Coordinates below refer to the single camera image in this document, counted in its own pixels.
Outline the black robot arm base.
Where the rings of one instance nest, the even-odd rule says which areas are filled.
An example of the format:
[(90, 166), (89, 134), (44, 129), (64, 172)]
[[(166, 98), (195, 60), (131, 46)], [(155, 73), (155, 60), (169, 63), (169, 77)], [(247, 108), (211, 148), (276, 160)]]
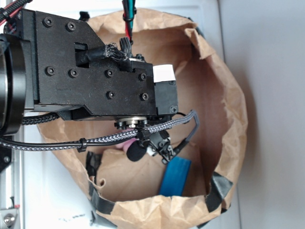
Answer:
[(0, 36), (0, 134), (18, 132), (24, 114), (34, 110), (31, 44)]

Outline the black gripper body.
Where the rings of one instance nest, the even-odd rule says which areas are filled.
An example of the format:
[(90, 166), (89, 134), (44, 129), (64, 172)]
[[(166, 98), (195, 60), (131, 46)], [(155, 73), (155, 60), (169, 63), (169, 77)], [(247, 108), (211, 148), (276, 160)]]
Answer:
[(38, 11), (21, 14), (25, 111), (56, 112), (64, 120), (161, 120), (178, 112), (174, 80), (155, 82), (150, 63), (107, 58), (88, 23)]

